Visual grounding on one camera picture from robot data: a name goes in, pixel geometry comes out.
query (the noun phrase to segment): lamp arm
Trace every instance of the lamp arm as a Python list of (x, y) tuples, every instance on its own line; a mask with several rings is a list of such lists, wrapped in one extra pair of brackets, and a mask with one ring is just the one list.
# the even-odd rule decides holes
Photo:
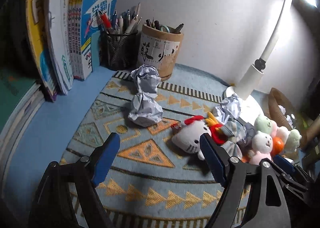
[(284, 14), (288, 14), (290, 7), (292, 4), (292, 0), (284, 0), (282, 10), (278, 19), (278, 22), (276, 24), (275, 29), (273, 30), (273, 33), (270, 37), (269, 42), (267, 43), (267, 46), (265, 47), (262, 55), (260, 56), (260, 59), (262, 59), (264, 62), (267, 61), (269, 58), (271, 52), (273, 51), (274, 47), (276, 46), (276, 43), (280, 36), (280, 25)]

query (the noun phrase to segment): green bear plush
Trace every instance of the green bear plush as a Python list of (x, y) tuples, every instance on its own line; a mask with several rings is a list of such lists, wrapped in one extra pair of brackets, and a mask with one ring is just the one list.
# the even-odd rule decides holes
[(286, 153), (293, 153), (297, 151), (297, 147), (300, 145), (300, 139), (302, 136), (300, 135), (297, 129), (293, 129), (290, 131), (290, 134), (287, 138), (287, 142), (284, 146), (284, 151)]
[(256, 129), (256, 131), (259, 130), (263, 133), (270, 135), (271, 131), (272, 131), (271, 120), (268, 117), (266, 117), (265, 115), (260, 114), (256, 118), (256, 121), (254, 122), (254, 128)]

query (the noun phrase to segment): blue desk surface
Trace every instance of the blue desk surface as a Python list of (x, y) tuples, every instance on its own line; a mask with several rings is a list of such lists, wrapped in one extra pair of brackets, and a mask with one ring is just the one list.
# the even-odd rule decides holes
[(38, 110), (13, 155), (4, 188), (4, 202), (26, 223), (39, 181), (51, 161), (63, 151), (91, 104), (114, 74), (98, 67), (85, 81), (74, 80), (67, 96), (45, 102)]

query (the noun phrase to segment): pen holder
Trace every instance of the pen holder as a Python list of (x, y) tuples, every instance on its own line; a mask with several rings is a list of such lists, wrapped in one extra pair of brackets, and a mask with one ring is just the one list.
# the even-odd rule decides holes
[(162, 81), (172, 75), (184, 36), (182, 33), (173, 34), (174, 28), (168, 28), (170, 33), (143, 24), (138, 49), (137, 66), (146, 64), (155, 67)]
[(113, 71), (125, 70), (137, 63), (137, 45), (134, 34), (116, 35), (102, 31), (99, 45), (101, 63)]

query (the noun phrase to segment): lamp base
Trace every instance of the lamp base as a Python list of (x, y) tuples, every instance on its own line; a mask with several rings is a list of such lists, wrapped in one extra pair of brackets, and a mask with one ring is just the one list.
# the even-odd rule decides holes
[[(223, 96), (224, 98), (230, 97), (234, 93), (234, 87), (230, 86), (225, 90)], [(263, 114), (263, 111), (259, 103), (251, 95), (249, 95), (246, 100), (242, 101), (241, 113), (239, 118), (245, 123), (249, 122), (251, 125), (254, 125), (256, 118), (261, 113)]]

